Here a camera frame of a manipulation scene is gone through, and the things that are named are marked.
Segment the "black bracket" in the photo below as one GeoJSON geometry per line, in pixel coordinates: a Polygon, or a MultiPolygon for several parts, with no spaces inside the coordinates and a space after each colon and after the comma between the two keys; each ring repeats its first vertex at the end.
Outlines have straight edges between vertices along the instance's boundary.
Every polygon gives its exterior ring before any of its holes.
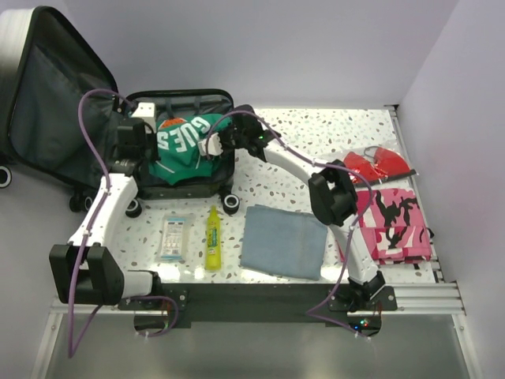
{"type": "MultiPolygon", "coordinates": [[[[241,105],[233,109],[233,111],[248,111],[255,113],[250,105],[241,105]]],[[[275,134],[279,137],[280,133],[272,133],[270,130],[263,129],[261,123],[254,117],[248,114],[234,114],[232,116],[232,127],[225,128],[219,132],[219,140],[225,152],[244,148],[251,156],[259,158],[266,162],[264,148],[268,142],[275,138],[275,134]]]]}
{"type": "MultiPolygon", "coordinates": [[[[49,254],[54,283],[61,302],[69,302],[70,280],[79,246],[54,245],[49,254]]],[[[114,306],[121,301],[125,278],[106,247],[86,247],[83,261],[88,269],[77,275],[76,304],[114,306]]]]}
{"type": "Polygon", "coordinates": [[[156,134],[146,133],[146,125],[142,118],[125,118],[121,121],[111,172],[133,176],[138,182],[148,178],[148,164],[159,160],[159,155],[156,134]]]}
{"type": "Polygon", "coordinates": [[[398,305],[393,287],[383,287],[377,296],[365,301],[356,296],[354,289],[349,284],[341,284],[335,296],[328,302],[328,306],[330,310],[335,312],[374,311],[379,303],[383,310],[397,310],[398,305]]]}
{"type": "Polygon", "coordinates": [[[377,271],[377,274],[372,280],[359,284],[354,282],[349,278],[350,289],[354,292],[356,297],[361,298],[363,301],[367,302],[370,299],[378,295],[386,285],[386,280],[381,271],[377,271]]]}
{"type": "MultiPolygon", "coordinates": [[[[336,166],[345,167],[340,160],[336,166]]],[[[325,168],[312,174],[308,181],[310,205],[314,216],[324,225],[342,226],[344,221],[357,212],[357,194],[349,174],[334,168],[325,168]]]]}

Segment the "suitcase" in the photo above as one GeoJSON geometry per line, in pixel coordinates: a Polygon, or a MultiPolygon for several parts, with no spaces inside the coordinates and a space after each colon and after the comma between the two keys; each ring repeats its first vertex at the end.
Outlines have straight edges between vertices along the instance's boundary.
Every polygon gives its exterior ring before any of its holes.
{"type": "MultiPolygon", "coordinates": [[[[0,189],[13,178],[8,166],[19,163],[71,186],[72,211],[88,210],[102,173],[80,132],[77,105],[93,88],[117,92],[114,77],[70,22],[47,6],[2,13],[0,51],[0,189]]],[[[127,98],[155,103],[157,121],[224,114],[234,107],[231,95],[220,89],[145,91],[127,98]]],[[[115,96],[104,96],[92,97],[86,108],[86,129],[100,155],[109,159],[126,107],[115,96]]],[[[223,199],[233,185],[234,165],[231,151],[222,155],[210,178],[171,186],[150,176],[138,183],[137,196],[154,200],[218,193],[223,199]]]]}

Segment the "terrazzo tabletop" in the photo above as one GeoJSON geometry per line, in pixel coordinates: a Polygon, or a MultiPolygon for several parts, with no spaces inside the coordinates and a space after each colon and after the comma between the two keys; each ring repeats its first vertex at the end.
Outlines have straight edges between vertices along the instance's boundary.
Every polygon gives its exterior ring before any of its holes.
{"type": "MultiPolygon", "coordinates": [[[[326,156],[339,151],[397,143],[391,116],[386,110],[332,109],[256,109],[257,114],[278,130],[287,143],[311,156],[326,156]]],[[[410,188],[408,180],[383,184],[382,188],[410,188]]],[[[238,213],[228,216],[217,196],[208,199],[146,201],[136,219],[125,217],[119,227],[113,254],[125,270],[157,271],[164,283],[334,283],[341,269],[332,234],[328,233],[321,278],[299,280],[270,276],[240,267],[245,212],[252,205],[266,205],[293,212],[311,212],[306,185],[281,168],[236,152],[233,193],[241,199],[238,213]],[[221,217],[223,267],[218,272],[204,270],[206,220],[211,205],[221,217]],[[188,252],[183,261],[157,260],[162,219],[165,215],[192,215],[188,252]]],[[[383,265],[388,283],[434,283],[432,262],[419,265],[383,265]]]]}

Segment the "folded towel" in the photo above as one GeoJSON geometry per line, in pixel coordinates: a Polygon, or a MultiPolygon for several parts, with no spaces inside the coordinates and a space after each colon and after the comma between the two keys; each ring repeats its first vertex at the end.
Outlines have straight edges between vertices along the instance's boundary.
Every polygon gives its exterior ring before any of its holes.
{"type": "Polygon", "coordinates": [[[271,275],[318,280],[327,228],[314,215],[247,208],[241,265],[271,275]]]}

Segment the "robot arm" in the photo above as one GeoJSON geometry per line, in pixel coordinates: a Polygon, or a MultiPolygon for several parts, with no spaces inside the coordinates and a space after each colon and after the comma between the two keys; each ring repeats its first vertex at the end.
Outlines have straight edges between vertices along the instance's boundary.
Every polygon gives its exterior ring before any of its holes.
{"type": "MultiPolygon", "coordinates": [[[[311,191],[312,211],[316,214],[316,217],[318,211],[314,209],[315,207],[319,207],[324,210],[330,210],[332,208],[331,204],[322,204],[323,200],[321,197],[317,196],[317,190],[315,187],[318,186],[317,179],[321,178],[318,176],[321,171],[320,168],[313,167],[305,161],[297,158],[285,150],[285,148],[283,148],[276,140],[268,143],[267,147],[264,149],[264,156],[267,162],[281,167],[290,174],[293,174],[309,187],[309,190],[311,191]]],[[[326,180],[323,180],[322,183],[323,185],[327,184],[326,180]]],[[[344,220],[342,226],[336,224],[328,225],[329,229],[335,236],[335,240],[342,247],[347,244],[347,236],[349,234],[348,230],[351,220],[351,218],[347,218],[344,220]]],[[[365,240],[363,239],[363,235],[359,229],[353,233],[353,241],[347,261],[347,268],[350,280],[360,285],[373,281],[373,279],[377,276],[377,265],[370,257],[365,245],[365,240]]]]}
{"type": "MultiPolygon", "coordinates": [[[[50,252],[50,265],[58,296],[64,303],[68,302],[69,284],[77,250],[83,241],[88,221],[99,206],[98,199],[101,199],[104,193],[107,193],[107,199],[86,242],[84,259],[88,267],[81,265],[75,303],[112,306],[118,304],[122,298],[157,295],[161,291],[160,279],[156,272],[125,272],[117,265],[113,252],[110,251],[114,246],[113,240],[118,222],[137,195],[137,180],[142,175],[148,174],[146,152],[149,151],[151,159],[157,157],[155,138],[151,139],[153,144],[151,149],[139,142],[148,141],[144,125],[141,129],[144,134],[140,132],[138,118],[127,118],[119,126],[118,132],[123,132],[127,137],[118,138],[118,151],[121,157],[126,158],[116,159],[112,164],[110,189],[107,190],[103,178],[96,200],[80,228],[66,245],[55,245],[50,252]]],[[[234,125],[226,128],[219,137],[224,151],[231,148],[246,148],[250,155],[281,167],[302,180],[309,188],[312,211],[316,218],[328,225],[340,246],[346,245],[351,224],[350,217],[357,211],[356,192],[347,173],[328,168],[321,170],[306,163],[285,150],[270,131],[263,130],[257,120],[234,118],[234,125]],[[334,185],[331,189],[328,186],[329,182],[334,185]]],[[[347,267],[350,286],[360,300],[368,301],[374,298],[384,287],[383,276],[369,256],[359,230],[353,234],[347,267]]]]}

